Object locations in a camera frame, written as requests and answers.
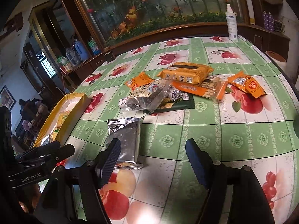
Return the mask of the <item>clear dark snack bag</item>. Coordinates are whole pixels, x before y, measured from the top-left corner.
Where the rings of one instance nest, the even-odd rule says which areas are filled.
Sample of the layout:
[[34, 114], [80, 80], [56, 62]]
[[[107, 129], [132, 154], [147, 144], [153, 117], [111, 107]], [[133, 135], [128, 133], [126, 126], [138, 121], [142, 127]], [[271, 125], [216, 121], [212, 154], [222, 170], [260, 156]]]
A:
[[158, 79], [137, 87], [129, 96], [119, 100], [119, 108], [123, 111], [147, 110], [153, 113], [167, 97], [171, 80]]

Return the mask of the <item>white spray bottle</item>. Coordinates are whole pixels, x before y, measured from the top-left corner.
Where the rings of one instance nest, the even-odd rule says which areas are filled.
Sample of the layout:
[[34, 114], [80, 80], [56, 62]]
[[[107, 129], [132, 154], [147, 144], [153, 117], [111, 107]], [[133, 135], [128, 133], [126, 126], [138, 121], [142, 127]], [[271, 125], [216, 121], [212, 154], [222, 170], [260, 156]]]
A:
[[238, 40], [237, 18], [230, 4], [226, 5], [226, 22], [228, 26], [229, 39], [231, 41], [237, 41]]

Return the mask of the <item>large orange biscuit pack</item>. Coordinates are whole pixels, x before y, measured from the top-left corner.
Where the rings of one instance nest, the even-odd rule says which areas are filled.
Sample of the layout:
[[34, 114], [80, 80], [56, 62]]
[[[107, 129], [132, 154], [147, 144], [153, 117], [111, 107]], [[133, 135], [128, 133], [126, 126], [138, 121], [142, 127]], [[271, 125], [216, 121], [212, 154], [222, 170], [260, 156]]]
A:
[[206, 64], [175, 62], [157, 77], [190, 84], [201, 84], [214, 69]]

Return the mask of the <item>black table object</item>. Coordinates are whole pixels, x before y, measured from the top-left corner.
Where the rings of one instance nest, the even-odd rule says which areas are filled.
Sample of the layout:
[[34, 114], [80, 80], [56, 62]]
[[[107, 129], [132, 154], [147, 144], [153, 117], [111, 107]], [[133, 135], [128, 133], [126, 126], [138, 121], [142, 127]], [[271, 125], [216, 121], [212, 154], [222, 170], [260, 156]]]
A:
[[108, 51], [104, 54], [104, 58], [107, 63], [110, 63], [116, 58], [116, 56], [114, 55], [113, 51]]

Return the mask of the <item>silver foil snack bag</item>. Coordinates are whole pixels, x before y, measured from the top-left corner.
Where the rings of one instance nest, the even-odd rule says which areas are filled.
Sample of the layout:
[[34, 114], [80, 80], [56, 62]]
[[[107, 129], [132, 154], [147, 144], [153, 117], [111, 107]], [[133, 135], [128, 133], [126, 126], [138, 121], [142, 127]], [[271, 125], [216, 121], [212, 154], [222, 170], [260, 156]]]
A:
[[143, 117], [128, 117], [118, 119], [108, 119], [108, 137], [105, 141], [107, 148], [110, 142], [117, 138], [121, 142], [121, 152], [115, 169], [139, 170], [143, 168], [142, 163], [138, 163], [141, 125]]

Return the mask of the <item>blue water jug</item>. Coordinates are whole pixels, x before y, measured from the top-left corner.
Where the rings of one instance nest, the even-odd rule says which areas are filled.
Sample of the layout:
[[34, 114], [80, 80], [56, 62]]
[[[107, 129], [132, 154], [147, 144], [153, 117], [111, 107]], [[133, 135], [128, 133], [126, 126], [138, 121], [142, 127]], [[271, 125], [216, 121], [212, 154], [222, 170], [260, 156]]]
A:
[[85, 48], [85, 46], [79, 41], [79, 40], [74, 40], [73, 41], [75, 50], [78, 53], [78, 56], [80, 59], [84, 62], [90, 58], [88, 50]]

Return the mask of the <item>small blue white candy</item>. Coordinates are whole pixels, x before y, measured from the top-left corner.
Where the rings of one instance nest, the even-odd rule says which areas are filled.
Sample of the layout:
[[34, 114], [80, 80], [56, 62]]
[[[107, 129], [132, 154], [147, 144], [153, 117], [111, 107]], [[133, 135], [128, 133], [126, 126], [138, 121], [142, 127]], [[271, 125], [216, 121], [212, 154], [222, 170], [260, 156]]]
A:
[[182, 99], [183, 101], [189, 100], [189, 95], [185, 92], [178, 90], [177, 88], [173, 87], [172, 85], [169, 86], [167, 96], [171, 101], [176, 101]]

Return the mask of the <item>orange cracker pack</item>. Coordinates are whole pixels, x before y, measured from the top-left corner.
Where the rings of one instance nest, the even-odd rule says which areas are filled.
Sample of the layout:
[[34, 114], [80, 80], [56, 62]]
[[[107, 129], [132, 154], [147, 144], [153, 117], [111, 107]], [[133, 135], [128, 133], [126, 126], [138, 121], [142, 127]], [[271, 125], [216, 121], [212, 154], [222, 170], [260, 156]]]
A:
[[227, 84], [227, 80], [212, 75], [208, 76], [201, 84], [172, 82], [172, 85], [180, 91], [211, 100], [222, 100]]

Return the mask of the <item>small orange snack packet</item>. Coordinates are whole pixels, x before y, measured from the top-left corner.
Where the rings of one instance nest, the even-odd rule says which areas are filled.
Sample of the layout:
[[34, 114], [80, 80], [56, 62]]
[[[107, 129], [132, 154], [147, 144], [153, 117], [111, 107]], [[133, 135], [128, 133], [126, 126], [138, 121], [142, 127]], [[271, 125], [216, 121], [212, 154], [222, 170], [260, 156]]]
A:
[[154, 80], [149, 77], [145, 72], [141, 72], [138, 76], [125, 82], [125, 85], [129, 87], [132, 91], [136, 88], [152, 83]]

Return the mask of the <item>purple bottles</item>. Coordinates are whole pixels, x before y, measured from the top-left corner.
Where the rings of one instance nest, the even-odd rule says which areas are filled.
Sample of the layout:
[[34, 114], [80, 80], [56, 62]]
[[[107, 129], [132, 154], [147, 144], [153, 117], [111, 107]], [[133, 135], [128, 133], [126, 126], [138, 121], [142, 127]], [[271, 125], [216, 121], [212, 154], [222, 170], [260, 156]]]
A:
[[274, 31], [274, 19], [271, 13], [263, 12], [264, 28], [268, 31]]

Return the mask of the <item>green yellow cracker pack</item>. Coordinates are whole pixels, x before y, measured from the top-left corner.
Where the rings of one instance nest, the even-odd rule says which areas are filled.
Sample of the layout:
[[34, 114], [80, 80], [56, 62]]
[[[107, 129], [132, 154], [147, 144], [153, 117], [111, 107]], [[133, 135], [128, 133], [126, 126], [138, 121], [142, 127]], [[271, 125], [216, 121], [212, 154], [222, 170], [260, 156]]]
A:
[[64, 121], [66, 120], [66, 118], [68, 117], [69, 114], [70, 114], [70, 111], [64, 111], [64, 112], [59, 113], [57, 124], [51, 133], [51, 141], [52, 142], [55, 141], [60, 128], [62, 127]]

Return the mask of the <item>wooden cabinet with flower mural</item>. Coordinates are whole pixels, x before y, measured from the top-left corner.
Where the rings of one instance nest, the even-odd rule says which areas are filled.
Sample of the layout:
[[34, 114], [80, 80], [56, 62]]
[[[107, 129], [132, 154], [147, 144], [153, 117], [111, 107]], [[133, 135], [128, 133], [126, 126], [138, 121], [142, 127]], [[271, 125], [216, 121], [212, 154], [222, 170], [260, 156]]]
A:
[[[290, 40], [264, 28], [262, 0], [53, 0], [34, 7], [29, 22], [55, 82], [72, 91], [108, 51], [118, 56], [171, 38], [227, 35], [227, 4], [237, 15], [239, 35], [287, 59]], [[88, 60], [78, 56], [75, 39], [88, 50]]]

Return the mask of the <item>yellow-rimmed white tray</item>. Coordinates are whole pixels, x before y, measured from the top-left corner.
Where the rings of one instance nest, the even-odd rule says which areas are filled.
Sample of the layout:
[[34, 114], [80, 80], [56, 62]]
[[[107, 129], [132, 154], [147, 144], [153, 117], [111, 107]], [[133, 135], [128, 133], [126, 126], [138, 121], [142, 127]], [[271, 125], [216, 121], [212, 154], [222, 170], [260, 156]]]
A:
[[40, 147], [46, 140], [63, 146], [90, 103], [85, 93], [65, 95], [48, 115], [33, 146]]

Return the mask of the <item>seated person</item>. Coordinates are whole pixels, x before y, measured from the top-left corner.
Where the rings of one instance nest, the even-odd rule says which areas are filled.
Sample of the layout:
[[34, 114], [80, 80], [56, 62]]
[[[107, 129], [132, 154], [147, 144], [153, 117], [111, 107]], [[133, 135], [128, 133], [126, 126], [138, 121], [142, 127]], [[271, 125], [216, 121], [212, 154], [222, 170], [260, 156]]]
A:
[[23, 128], [34, 137], [37, 137], [46, 117], [49, 115], [48, 107], [39, 99], [33, 99], [32, 101], [19, 99], [18, 103], [21, 107], [20, 114]]

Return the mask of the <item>dark green snack packet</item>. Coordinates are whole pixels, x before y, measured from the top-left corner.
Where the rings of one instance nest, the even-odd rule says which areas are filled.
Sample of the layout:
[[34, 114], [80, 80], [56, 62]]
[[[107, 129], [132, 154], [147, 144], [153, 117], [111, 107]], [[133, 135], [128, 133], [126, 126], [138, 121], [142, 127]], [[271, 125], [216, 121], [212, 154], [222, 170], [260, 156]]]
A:
[[194, 97], [190, 93], [183, 93], [183, 97], [177, 100], [171, 101], [169, 98], [165, 98], [163, 102], [157, 107], [157, 109], [151, 113], [148, 110], [144, 110], [143, 113], [152, 115], [158, 113], [165, 113], [177, 110], [194, 109], [195, 102]]

